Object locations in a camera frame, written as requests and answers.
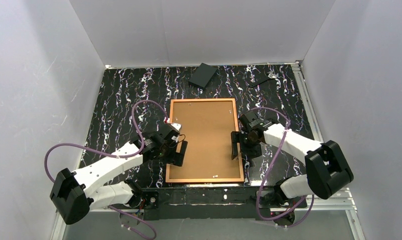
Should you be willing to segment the brown cardboard backing board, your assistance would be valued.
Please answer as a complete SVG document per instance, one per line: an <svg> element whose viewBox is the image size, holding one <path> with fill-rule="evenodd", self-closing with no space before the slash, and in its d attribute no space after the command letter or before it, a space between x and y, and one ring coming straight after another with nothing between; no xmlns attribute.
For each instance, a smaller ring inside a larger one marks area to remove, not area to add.
<svg viewBox="0 0 402 240"><path fill-rule="evenodd" d="M167 183L242 183L241 155L232 156L231 133L239 130L234 98L173 99L170 120L188 142L183 165L168 164Z"/></svg>

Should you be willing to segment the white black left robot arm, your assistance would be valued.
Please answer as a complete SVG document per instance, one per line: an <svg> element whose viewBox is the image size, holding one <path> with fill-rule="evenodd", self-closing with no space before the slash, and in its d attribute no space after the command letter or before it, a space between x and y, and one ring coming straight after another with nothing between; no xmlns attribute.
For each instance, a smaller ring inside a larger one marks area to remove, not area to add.
<svg viewBox="0 0 402 240"><path fill-rule="evenodd" d="M126 180L108 185L107 182L148 161L159 161L178 167L183 165L187 141L179 142L181 124L167 123L158 131L144 132L143 139L134 136L112 157L74 171L65 168L54 180L50 199L67 225L82 220L91 210L109 205L129 205L142 197L141 188Z"/></svg>

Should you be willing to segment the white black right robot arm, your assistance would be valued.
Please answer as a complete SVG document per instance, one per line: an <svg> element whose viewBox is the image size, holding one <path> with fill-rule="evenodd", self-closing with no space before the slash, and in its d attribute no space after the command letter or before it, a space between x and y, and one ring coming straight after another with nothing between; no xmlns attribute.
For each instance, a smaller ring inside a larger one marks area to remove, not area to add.
<svg viewBox="0 0 402 240"><path fill-rule="evenodd" d="M249 158L262 154L261 144L276 146L305 165L306 173L278 181L270 195L276 201L315 195L327 200L354 180L354 174L339 144L320 142L287 129L274 119L263 119L250 110L239 117L241 131L232 131L231 158L239 153Z"/></svg>

